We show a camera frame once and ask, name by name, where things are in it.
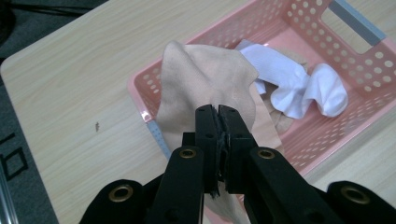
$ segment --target brass ring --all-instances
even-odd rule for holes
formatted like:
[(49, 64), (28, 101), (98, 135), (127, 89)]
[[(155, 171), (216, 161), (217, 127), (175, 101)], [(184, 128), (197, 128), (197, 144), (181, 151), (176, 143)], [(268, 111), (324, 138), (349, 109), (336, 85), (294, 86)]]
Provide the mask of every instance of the brass ring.
[(122, 203), (134, 194), (134, 189), (127, 185), (119, 185), (108, 193), (108, 199), (113, 203)]

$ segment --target white cloth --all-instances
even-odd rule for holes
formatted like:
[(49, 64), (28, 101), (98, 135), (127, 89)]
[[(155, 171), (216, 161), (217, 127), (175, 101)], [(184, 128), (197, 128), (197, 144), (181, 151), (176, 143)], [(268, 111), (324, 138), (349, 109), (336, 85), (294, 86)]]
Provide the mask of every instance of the white cloth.
[[(347, 107), (347, 91), (329, 65), (318, 64), (309, 76), (300, 64), (274, 49), (247, 40), (236, 49), (259, 72), (258, 79), (278, 86), (271, 103), (286, 116), (301, 119), (314, 100), (320, 113), (327, 117), (335, 117)], [(257, 85), (259, 90), (265, 90), (263, 82), (256, 81)]]

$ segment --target beige cloth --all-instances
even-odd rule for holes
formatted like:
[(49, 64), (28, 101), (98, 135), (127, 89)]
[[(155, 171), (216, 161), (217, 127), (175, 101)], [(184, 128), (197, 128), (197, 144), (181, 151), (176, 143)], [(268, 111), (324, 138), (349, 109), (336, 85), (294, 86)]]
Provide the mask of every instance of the beige cloth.
[[(195, 132), (195, 109), (212, 104), (235, 108), (259, 146), (283, 150), (271, 117), (254, 85), (256, 70), (237, 50), (170, 42), (162, 64), (162, 97), (156, 118), (166, 144), (181, 146), (184, 132)], [(248, 223), (234, 195), (219, 188), (220, 198), (206, 205), (233, 223)]]
[(287, 117), (282, 111), (275, 109), (274, 106), (272, 105), (271, 94), (274, 90), (276, 90), (276, 88), (277, 86), (266, 82), (265, 83), (266, 93), (261, 95), (261, 97), (275, 125), (276, 131), (278, 133), (285, 133), (293, 123), (294, 119)]

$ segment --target light wood surface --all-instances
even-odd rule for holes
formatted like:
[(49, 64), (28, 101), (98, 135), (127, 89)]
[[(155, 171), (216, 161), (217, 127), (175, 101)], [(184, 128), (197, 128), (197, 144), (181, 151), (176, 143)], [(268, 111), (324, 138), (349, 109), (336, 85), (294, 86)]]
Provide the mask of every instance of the light wood surface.
[[(352, 5), (396, 41), (396, 1), (373, 2)], [(78, 223), (111, 181), (145, 184), (163, 172), (166, 159), (129, 96), (127, 80), (159, 58), (170, 40), (185, 42), (245, 3), (112, 0), (3, 63), (3, 80), (61, 223)], [(395, 115), (382, 118), (307, 180), (325, 189), (349, 179), (396, 205)]]

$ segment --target pink laundry basket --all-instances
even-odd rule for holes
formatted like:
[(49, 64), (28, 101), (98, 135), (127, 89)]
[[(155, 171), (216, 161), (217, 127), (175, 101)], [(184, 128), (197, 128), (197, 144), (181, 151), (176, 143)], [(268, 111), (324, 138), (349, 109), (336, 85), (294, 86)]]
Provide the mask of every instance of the pink laundry basket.
[[(329, 8), (372, 45), (357, 53), (321, 19)], [(349, 105), (336, 118), (311, 106), (303, 119), (280, 135), (285, 156), (306, 175), (396, 104), (396, 45), (350, 5), (340, 0), (250, 1), (186, 44), (233, 49), (242, 39), (289, 49), (310, 68), (327, 63), (343, 79)], [(155, 120), (161, 100), (161, 60), (135, 74), (128, 88), (145, 122)]]

